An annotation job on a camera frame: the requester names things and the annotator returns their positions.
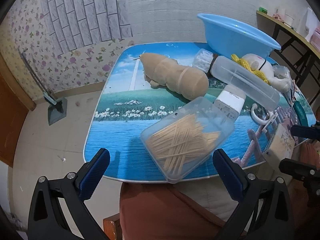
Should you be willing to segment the white plastic hook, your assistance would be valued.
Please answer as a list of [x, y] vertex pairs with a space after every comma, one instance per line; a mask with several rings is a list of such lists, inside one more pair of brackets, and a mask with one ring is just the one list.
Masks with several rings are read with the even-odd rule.
[[267, 111], [265, 115], [261, 114], [261, 116], [257, 115], [258, 105], [254, 103], [251, 107], [251, 118], [252, 120], [261, 126], [261, 131], [266, 134], [267, 129], [270, 125], [272, 125], [276, 118], [278, 117], [278, 112], [275, 111]]

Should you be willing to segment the white plush with yellow net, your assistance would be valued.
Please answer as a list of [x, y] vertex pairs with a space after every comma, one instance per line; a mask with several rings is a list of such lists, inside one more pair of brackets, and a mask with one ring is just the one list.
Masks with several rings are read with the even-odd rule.
[[281, 93], [287, 93], [294, 88], [287, 67], [272, 65], [267, 59], [255, 54], [246, 54], [243, 57], [232, 54], [231, 59]]

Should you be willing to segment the beige cardboard box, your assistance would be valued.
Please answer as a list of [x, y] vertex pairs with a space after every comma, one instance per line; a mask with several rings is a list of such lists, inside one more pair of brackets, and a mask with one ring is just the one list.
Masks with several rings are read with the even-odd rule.
[[274, 170], [278, 170], [283, 159], [291, 159], [294, 146], [295, 140], [291, 133], [282, 124], [278, 124], [262, 155]]

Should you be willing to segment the wooden side table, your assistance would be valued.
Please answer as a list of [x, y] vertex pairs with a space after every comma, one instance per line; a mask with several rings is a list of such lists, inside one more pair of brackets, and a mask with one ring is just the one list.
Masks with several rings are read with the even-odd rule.
[[[280, 33], [284, 33], [289, 37], [289, 39], [281, 45], [281, 49], [276, 49], [274, 52], [293, 70], [296, 75], [295, 81], [298, 87], [303, 85], [308, 76], [313, 79], [313, 82], [316, 84], [316, 94], [309, 100], [309, 103], [315, 103], [319, 98], [319, 74], [314, 74], [313, 71], [319, 72], [319, 52], [302, 35], [291, 27], [288, 27], [285, 23], [259, 10], [256, 11], [256, 15], [257, 18], [263, 18], [274, 24], [272, 33], [274, 40], [278, 38]], [[284, 55], [284, 51], [288, 48], [293, 49], [300, 56], [295, 63], [291, 63]]]

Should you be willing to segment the white plastic bottle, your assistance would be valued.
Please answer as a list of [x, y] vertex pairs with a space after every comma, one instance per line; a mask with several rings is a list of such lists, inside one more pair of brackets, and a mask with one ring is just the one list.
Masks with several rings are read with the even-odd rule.
[[246, 100], [246, 94], [233, 85], [226, 85], [213, 105], [233, 122], [240, 116]]

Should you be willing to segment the white cup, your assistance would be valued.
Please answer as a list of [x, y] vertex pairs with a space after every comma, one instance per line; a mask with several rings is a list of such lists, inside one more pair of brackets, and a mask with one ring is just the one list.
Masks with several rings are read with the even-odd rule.
[[295, 19], [288, 15], [288, 14], [285, 14], [285, 17], [284, 17], [284, 23], [287, 25], [287, 26], [290, 26], [291, 28], [293, 27], [293, 24], [294, 24], [294, 21]]

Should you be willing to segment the wooden door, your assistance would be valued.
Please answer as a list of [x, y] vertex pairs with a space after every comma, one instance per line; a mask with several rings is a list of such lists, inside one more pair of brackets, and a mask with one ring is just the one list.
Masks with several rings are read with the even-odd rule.
[[17, 82], [1, 57], [1, 161], [13, 167], [17, 142], [26, 116], [35, 102]]

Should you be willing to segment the clear box of toothpicks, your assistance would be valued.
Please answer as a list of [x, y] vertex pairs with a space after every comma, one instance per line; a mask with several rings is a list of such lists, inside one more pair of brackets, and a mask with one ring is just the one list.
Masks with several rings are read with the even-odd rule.
[[234, 131], [234, 122], [198, 97], [144, 129], [140, 139], [165, 180], [175, 184], [203, 164]]

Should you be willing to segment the long clear plastic case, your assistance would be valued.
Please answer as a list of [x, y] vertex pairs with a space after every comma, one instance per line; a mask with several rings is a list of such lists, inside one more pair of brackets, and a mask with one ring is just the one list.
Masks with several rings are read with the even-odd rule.
[[210, 72], [216, 79], [242, 90], [266, 110], [276, 109], [280, 99], [279, 93], [240, 64], [224, 56], [218, 56]]

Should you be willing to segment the green small box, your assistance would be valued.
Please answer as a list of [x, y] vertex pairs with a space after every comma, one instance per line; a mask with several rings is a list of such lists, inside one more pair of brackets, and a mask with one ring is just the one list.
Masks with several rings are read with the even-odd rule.
[[267, 10], [266, 10], [265, 8], [263, 8], [263, 7], [260, 7], [260, 8], [259, 8], [259, 11], [260, 11], [261, 13], [263, 13], [263, 14], [267, 14]]

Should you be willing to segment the clear box of floss picks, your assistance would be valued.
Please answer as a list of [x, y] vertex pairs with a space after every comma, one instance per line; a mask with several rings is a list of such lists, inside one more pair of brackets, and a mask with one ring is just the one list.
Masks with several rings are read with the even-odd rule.
[[213, 60], [214, 54], [212, 52], [200, 49], [194, 57], [192, 67], [202, 70], [207, 74], [210, 71]]

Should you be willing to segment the blue plastic basin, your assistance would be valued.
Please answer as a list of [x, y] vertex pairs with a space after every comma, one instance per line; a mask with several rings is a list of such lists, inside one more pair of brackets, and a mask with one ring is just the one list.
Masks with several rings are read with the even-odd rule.
[[251, 53], [266, 59], [272, 51], [281, 49], [271, 36], [239, 20], [205, 13], [199, 13], [197, 18], [204, 24], [208, 45], [225, 57], [230, 58], [232, 54], [242, 57]]

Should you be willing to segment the beige plush toy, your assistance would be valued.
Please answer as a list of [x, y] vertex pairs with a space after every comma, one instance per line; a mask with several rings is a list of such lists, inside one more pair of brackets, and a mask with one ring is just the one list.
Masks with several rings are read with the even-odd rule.
[[143, 53], [139, 59], [152, 88], [167, 87], [190, 101], [205, 96], [208, 91], [208, 77], [197, 68], [180, 65], [175, 59], [155, 53]]

